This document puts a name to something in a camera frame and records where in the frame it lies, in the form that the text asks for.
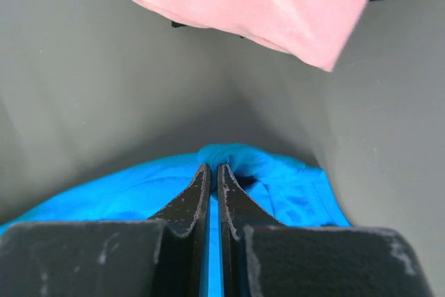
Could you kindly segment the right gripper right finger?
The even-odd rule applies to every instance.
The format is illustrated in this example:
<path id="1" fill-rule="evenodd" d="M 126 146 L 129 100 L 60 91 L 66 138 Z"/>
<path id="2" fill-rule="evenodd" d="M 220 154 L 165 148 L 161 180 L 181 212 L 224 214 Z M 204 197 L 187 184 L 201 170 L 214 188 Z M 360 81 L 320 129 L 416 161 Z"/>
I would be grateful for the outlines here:
<path id="1" fill-rule="evenodd" d="M 411 245 L 376 227 L 288 227 L 218 168 L 225 296 L 431 296 Z"/>

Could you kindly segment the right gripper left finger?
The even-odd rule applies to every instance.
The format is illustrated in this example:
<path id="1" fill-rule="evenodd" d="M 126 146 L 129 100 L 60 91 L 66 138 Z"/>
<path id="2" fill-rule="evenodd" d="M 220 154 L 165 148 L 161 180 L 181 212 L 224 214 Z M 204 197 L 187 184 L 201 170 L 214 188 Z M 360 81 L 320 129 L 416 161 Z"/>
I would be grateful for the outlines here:
<path id="1" fill-rule="evenodd" d="M 145 220 L 29 222 L 1 236 L 2 296 L 205 296 L 211 171 Z"/>

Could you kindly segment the blue t-shirt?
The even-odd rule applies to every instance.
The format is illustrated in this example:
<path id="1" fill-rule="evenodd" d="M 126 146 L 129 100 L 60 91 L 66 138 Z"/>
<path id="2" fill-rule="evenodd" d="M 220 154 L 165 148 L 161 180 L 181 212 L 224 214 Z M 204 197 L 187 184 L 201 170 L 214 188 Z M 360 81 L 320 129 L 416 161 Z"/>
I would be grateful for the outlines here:
<path id="1" fill-rule="evenodd" d="M 208 145 L 134 166 L 55 195 L 16 221 L 147 218 L 184 190 L 202 163 L 212 172 L 228 164 L 250 197 L 286 225 L 350 225 L 321 168 L 242 144 Z"/>

